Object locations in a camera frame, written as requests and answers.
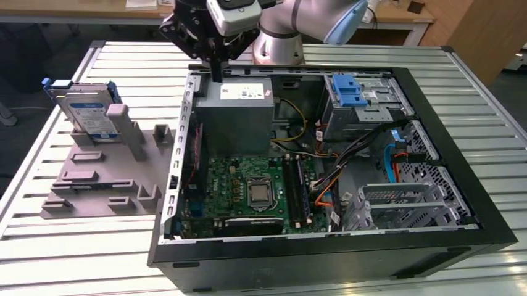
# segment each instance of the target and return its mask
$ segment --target aluminum table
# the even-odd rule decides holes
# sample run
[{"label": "aluminum table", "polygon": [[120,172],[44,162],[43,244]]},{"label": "aluminum table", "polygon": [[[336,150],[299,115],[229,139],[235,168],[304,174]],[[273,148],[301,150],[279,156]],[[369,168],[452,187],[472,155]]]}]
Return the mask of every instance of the aluminum table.
[{"label": "aluminum table", "polygon": [[[173,124],[187,66],[195,61],[169,43],[92,45],[73,80],[112,79],[141,128]],[[437,47],[305,45],[304,52],[309,65],[411,70],[519,243],[427,278],[215,295],[527,294],[527,137],[457,56]],[[248,52],[233,63],[249,62]],[[18,295],[181,295],[160,271],[147,267],[153,216],[39,217],[73,143],[71,129],[55,108],[0,200],[0,289]]]}]

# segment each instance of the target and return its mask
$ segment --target black cable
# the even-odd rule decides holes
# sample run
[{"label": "black cable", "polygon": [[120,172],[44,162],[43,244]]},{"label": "black cable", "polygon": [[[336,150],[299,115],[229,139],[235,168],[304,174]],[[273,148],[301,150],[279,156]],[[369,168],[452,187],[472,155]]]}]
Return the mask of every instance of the black cable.
[{"label": "black cable", "polygon": [[287,148],[285,145],[281,144],[280,142],[273,142],[273,144],[275,144],[276,146],[280,146],[280,147],[281,147],[284,150],[287,150],[289,153],[297,154],[299,152],[303,152],[303,151],[295,151],[293,149]]},{"label": "black cable", "polygon": [[375,137],[383,133],[385,130],[397,127],[397,126],[404,126],[407,125],[408,120],[403,119],[399,121],[393,121],[392,123],[384,123],[379,125],[376,128],[373,128],[368,133],[361,135],[344,149],[343,153],[340,156],[336,158],[335,163],[333,163],[333,170],[331,173],[323,177],[316,183],[315,186],[319,186],[327,180],[332,179],[333,176],[340,172],[343,167],[347,165],[347,160],[349,157],[352,157],[357,152],[360,152],[368,145],[371,144],[371,141],[375,139]]},{"label": "black cable", "polygon": [[[289,129],[289,128],[285,129],[285,132],[287,132],[287,137],[288,137],[288,138],[292,138],[293,136],[292,136],[292,134],[291,134],[291,129]],[[295,143],[295,145],[297,146],[297,149],[299,149],[300,151],[308,152],[308,150],[304,149],[304,147],[300,145],[300,142],[299,142],[296,139],[292,140],[292,143]]]},{"label": "black cable", "polygon": [[[332,202],[332,208],[335,213],[339,215],[339,218],[343,219],[343,206],[340,203],[340,193],[339,193],[339,180],[336,180],[333,186],[329,189],[331,192],[331,202]],[[331,232],[337,232],[341,230],[340,227],[341,223],[336,224],[333,220],[331,219]]]},{"label": "black cable", "polygon": [[371,28],[379,29],[377,15],[375,14],[375,11],[369,7],[367,7],[367,9],[371,11],[371,14],[373,15],[373,18],[372,18],[373,26]]}]

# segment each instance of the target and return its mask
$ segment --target motherboard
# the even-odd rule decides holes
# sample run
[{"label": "motherboard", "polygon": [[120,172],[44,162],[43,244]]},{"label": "motherboard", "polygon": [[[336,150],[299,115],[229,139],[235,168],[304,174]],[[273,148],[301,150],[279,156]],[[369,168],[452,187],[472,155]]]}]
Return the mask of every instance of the motherboard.
[{"label": "motherboard", "polygon": [[211,158],[205,200],[191,204],[191,213],[203,213],[192,220],[192,236],[212,237],[213,229],[227,229],[228,223],[245,224],[233,229],[255,235],[255,223],[265,231],[279,228],[281,234],[325,231],[324,211],[309,209],[307,186],[313,180],[311,157]]}]

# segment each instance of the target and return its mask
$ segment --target wooden desk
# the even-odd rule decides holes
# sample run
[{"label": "wooden desk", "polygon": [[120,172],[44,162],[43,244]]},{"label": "wooden desk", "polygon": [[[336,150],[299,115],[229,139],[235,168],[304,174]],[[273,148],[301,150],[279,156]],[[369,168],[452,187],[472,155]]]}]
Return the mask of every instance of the wooden desk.
[{"label": "wooden desk", "polygon": [[407,11],[409,0],[400,0],[400,8],[395,1],[384,1],[379,4],[375,14],[380,23],[433,23],[435,17],[424,7],[420,14]]},{"label": "wooden desk", "polygon": [[[408,12],[409,0],[400,0],[400,3],[401,8],[391,2],[377,6],[377,28],[409,31],[404,45],[416,46],[435,17],[425,9],[420,14]],[[125,0],[0,0],[0,22],[160,25],[172,12],[169,6],[127,11],[124,4]],[[361,23],[359,28],[371,29],[372,23]]]},{"label": "wooden desk", "polygon": [[[413,14],[407,11],[409,1],[411,0],[400,0],[399,7],[396,6],[396,2],[392,0],[387,0],[377,5],[375,10],[375,14],[377,16],[377,29],[409,31],[408,35],[404,35],[403,37],[403,42],[399,41],[399,44],[383,43],[381,45],[417,46],[428,25],[435,22],[435,17],[425,8],[423,8],[420,14]],[[372,29],[372,27],[372,23],[361,23],[359,26],[360,29]],[[389,34],[391,33],[387,33],[384,36],[379,34],[379,36],[380,38],[385,38]]]},{"label": "wooden desk", "polygon": [[125,0],[1,0],[0,22],[160,25],[172,13],[169,6],[127,11],[124,4]]}]

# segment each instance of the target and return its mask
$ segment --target cable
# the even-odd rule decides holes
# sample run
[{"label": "cable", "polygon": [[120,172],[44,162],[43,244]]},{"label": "cable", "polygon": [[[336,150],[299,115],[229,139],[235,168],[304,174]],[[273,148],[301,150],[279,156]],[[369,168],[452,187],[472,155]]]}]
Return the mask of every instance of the cable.
[{"label": "cable", "polygon": [[[287,137],[292,138],[293,136],[291,135],[291,128],[285,129],[285,131],[287,131]],[[299,143],[297,140],[292,140],[292,143],[295,143],[295,145],[296,145],[299,151],[301,151],[301,152],[308,152],[308,150],[304,149],[303,145]]]},{"label": "cable", "polygon": [[288,103],[288,105],[296,110],[297,114],[303,118],[303,131],[300,132],[300,134],[297,134],[296,136],[293,136],[291,138],[271,139],[271,142],[289,142],[292,140],[296,140],[297,138],[300,138],[304,135],[305,129],[307,129],[307,120],[305,120],[305,116],[304,116],[303,112],[300,111],[300,109],[295,106],[295,104],[289,100],[280,98],[280,101],[284,101],[285,103]]},{"label": "cable", "polygon": [[[393,155],[393,157],[400,157],[400,156],[408,156],[407,152],[401,152]],[[395,181],[400,182],[401,181],[401,177],[399,176],[399,164],[395,162],[392,163],[392,168],[393,168],[393,172],[395,172]]]},{"label": "cable", "polygon": [[388,144],[385,145],[384,148],[384,169],[385,169],[385,175],[388,177],[388,181],[389,183],[395,183],[396,179],[395,179],[395,175],[393,175],[393,169],[392,169],[392,162],[391,162],[391,149],[395,148],[395,144]]},{"label": "cable", "polygon": [[327,202],[320,202],[321,197],[324,196],[324,193],[329,190],[331,186],[335,184],[336,179],[339,179],[341,172],[337,174],[337,176],[331,180],[329,184],[327,185],[327,187],[324,188],[324,190],[321,191],[321,193],[319,194],[319,197],[315,200],[315,205],[323,205],[325,207],[332,207],[331,203]]},{"label": "cable", "polygon": [[[325,128],[327,126],[328,126],[327,124],[323,124],[323,125],[316,126],[315,129],[316,129],[316,130],[320,130],[321,128]],[[320,150],[319,150],[320,144],[321,144],[321,141],[316,140],[315,154],[316,154],[316,155],[320,155],[320,156],[328,156],[327,153],[321,153],[321,152],[320,152]],[[331,156],[332,156],[332,157],[339,157],[339,154],[331,153]]]},{"label": "cable", "polygon": [[399,176],[399,165],[396,162],[392,163],[392,169],[395,173],[395,181],[399,183],[401,181],[401,178]]},{"label": "cable", "polygon": [[371,28],[379,29],[377,15],[375,14],[375,11],[369,7],[367,7],[367,9],[371,11],[371,14],[373,15],[373,18],[372,18],[373,26]]},{"label": "cable", "polygon": [[371,144],[371,141],[375,139],[376,135],[383,133],[387,129],[391,129],[396,126],[404,126],[408,123],[407,119],[397,120],[392,123],[384,123],[375,127],[368,133],[361,135],[344,149],[343,153],[340,156],[336,158],[335,163],[333,163],[333,170],[331,173],[323,177],[319,181],[313,183],[313,187],[317,187],[320,184],[327,182],[327,180],[331,179],[331,177],[343,169],[343,167],[347,165],[347,159],[352,157],[357,152],[360,152],[368,145]]},{"label": "cable", "polygon": [[273,144],[277,146],[277,148],[280,148],[281,151],[285,151],[287,153],[309,155],[309,156],[317,157],[317,158],[328,158],[327,156],[311,154],[311,153],[308,153],[308,152],[292,151],[292,150],[289,150],[289,149],[288,149],[281,143],[279,143],[279,142],[273,142]]}]

